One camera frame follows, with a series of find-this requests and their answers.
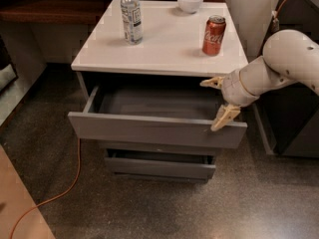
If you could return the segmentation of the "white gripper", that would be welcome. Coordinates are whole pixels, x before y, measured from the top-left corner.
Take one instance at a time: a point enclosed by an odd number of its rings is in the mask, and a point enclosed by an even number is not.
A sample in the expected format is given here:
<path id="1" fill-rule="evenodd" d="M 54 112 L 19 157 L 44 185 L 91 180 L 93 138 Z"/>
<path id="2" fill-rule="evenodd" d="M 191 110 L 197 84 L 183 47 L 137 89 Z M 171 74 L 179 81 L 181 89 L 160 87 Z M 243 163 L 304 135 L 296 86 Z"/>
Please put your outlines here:
<path id="1" fill-rule="evenodd" d="M 201 87 L 221 89 L 223 98 L 230 105 L 222 105 L 212 122 L 211 130 L 218 131 L 234 120 L 241 111 L 241 108 L 248 107 L 259 99 L 247 91 L 240 80 L 239 70 L 235 70 L 225 77 L 213 77 L 203 80 L 199 84 Z"/>

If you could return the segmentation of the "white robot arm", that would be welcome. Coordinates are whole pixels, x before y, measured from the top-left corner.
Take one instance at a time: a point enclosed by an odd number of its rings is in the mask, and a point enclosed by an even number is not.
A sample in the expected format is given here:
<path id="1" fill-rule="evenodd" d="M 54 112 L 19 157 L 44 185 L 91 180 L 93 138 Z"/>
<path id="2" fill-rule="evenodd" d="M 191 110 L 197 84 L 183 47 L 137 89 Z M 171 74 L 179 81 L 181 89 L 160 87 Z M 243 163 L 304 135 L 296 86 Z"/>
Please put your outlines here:
<path id="1" fill-rule="evenodd" d="M 247 66 L 200 83 L 202 87 L 221 90 L 226 101 L 218 109 L 210 129 L 223 128 L 264 93 L 294 83 L 301 83 L 319 95 L 319 47 L 299 31 L 281 30 L 267 39 L 262 55 Z"/>

